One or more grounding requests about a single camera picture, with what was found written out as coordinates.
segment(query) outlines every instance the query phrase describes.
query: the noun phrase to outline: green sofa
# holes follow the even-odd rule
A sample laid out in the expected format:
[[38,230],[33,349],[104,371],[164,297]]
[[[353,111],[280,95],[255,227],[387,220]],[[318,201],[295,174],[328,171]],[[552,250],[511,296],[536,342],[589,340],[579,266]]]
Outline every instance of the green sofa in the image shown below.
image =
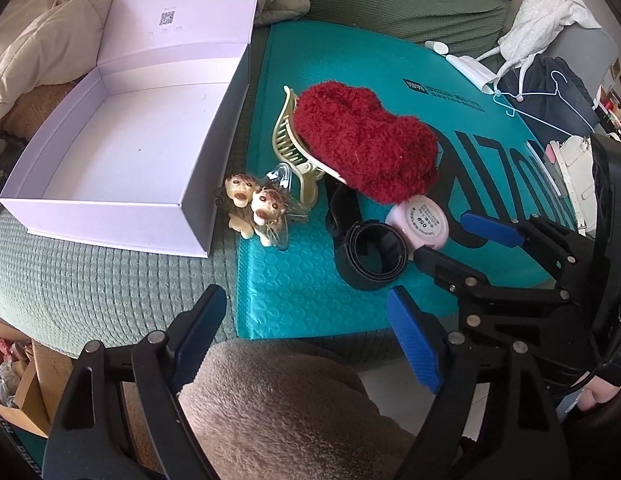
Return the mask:
[[[309,19],[366,28],[421,43],[441,40],[454,54],[478,56],[494,46],[506,0],[310,0]],[[269,29],[254,30],[251,87],[239,121],[228,172],[241,171],[261,60]],[[52,240],[26,233],[7,211],[0,215],[0,316],[43,344],[70,355],[86,341],[130,344],[167,327],[190,309],[204,288],[228,293],[228,314],[216,341],[237,336],[235,232],[218,219],[208,259],[137,253]],[[389,330],[317,338],[350,362],[396,356]]]

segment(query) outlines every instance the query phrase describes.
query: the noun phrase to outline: red fuzzy sock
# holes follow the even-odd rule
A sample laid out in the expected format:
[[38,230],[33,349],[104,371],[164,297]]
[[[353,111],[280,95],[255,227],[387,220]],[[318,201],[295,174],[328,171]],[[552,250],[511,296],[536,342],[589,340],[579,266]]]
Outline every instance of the red fuzzy sock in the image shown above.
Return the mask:
[[380,204],[424,194],[437,179],[435,134],[416,117],[386,111],[368,88],[311,86],[293,123],[314,156]]

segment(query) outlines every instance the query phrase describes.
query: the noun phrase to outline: pink round container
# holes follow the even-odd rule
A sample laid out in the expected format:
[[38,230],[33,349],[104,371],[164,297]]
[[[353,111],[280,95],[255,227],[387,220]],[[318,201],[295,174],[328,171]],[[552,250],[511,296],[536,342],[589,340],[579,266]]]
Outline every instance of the pink round container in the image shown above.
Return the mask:
[[448,221],[444,211],[423,195],[393,206],[386,216],[386,224],[402,234],[411,257],[415,250],[424,245],[439,250],[448,239]]

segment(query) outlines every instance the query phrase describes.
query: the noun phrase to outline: label sticker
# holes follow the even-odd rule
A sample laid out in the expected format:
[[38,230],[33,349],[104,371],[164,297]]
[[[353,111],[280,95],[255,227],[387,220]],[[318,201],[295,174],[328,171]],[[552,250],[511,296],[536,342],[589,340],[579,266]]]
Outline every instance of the label sticker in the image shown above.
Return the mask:
[[434,238],[442,231],[439,215],[420,199],[412,200],[406,208],[406,220],[422,238]]
[[439,88],[435,88],[434,86],[422,85],[417,81],[411,81],[410,79],[402,78],[407,87],[415,92],[420,92],[426,95],[432,95],[433,97],[438,97],[440,99],[444,99],[446,101],[450,101],[451,103],[457,103],[460,105],[467,106],[468,108],[473,108],[475,110],[479,110],[480,112],[485,112],[484,108],[479,106],[479,103],[473,101],[472,99],[468,99],[466,97],[451,94],[446,90],[440,90]]

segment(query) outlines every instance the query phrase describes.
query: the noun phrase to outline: green cushion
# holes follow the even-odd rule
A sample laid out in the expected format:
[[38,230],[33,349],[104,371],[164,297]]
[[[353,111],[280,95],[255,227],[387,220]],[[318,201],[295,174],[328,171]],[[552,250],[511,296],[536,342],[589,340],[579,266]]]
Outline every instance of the green cushion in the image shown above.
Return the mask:
[[479,56],[500,35],[506,0],[310,0],[307,17],[402,40],[444,41],[453,54]]

